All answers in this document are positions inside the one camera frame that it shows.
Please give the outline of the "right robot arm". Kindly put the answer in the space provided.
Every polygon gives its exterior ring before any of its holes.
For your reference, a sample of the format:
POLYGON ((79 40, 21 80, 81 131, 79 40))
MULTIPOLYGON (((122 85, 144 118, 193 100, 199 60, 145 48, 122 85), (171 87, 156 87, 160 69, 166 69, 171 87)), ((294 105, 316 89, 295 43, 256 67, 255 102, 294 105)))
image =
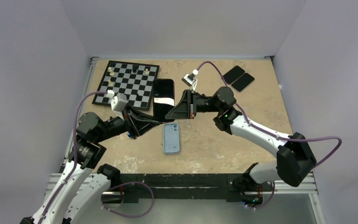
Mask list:
POLYGON ((254 163, 244 172, 242 181, 247 189, 254 190, 261 183, 277 180, 299 186, 317 163, 306 138, 300 133, 288 135, 246 121, 244 114, 234 108, 235 103, 234 93, 228 87, 220 87, 211 97, 185 90, 180 102, 165 118, 193 119, 198 112, 216 112, 213 121, 219 130, 245 138, 276 158, 268 163, 254 163))

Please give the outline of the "black phone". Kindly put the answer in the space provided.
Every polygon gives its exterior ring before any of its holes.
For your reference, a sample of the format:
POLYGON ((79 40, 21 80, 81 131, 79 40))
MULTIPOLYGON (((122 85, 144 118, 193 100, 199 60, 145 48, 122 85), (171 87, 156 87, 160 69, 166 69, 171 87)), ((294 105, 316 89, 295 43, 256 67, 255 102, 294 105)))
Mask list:
POLYGON ((224 78, 224 81, 226 82, 226 84, 230 85, 244 74, 245 74, 245 70, 243 68, 241 68, 240 66, 236 65, 232 69, 230 69, 228 72, 226 72, 223 75, 223 78, 224 78))

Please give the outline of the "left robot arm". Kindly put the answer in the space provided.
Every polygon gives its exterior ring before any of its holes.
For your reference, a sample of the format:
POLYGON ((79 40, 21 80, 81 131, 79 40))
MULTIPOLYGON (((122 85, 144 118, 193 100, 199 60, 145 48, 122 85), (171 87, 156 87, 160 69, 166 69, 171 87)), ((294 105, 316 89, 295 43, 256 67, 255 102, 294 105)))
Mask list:
POLYGON ((88 112, 75 122, 73 150, 59 180, 42 206, 23 218, 22 224, 76 224, 103 192, 118 190, 122 196, 126 185, 138 185, 138 181, 122 182, 120 170, 112 165, 97 166, 106 151, 100 142, 125 132, 136 139, 161 124, 131 106, 107 121, 88 112))

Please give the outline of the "light blue phone case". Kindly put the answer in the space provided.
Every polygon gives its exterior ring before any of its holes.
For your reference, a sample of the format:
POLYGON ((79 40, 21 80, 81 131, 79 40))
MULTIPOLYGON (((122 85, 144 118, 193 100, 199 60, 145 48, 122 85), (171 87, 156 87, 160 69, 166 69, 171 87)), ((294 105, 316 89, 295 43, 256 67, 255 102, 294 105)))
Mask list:
POLYGON ((163 125, 163 151, 165 154, 177 154, 180 151, 179 125, 169 123, 163 125))

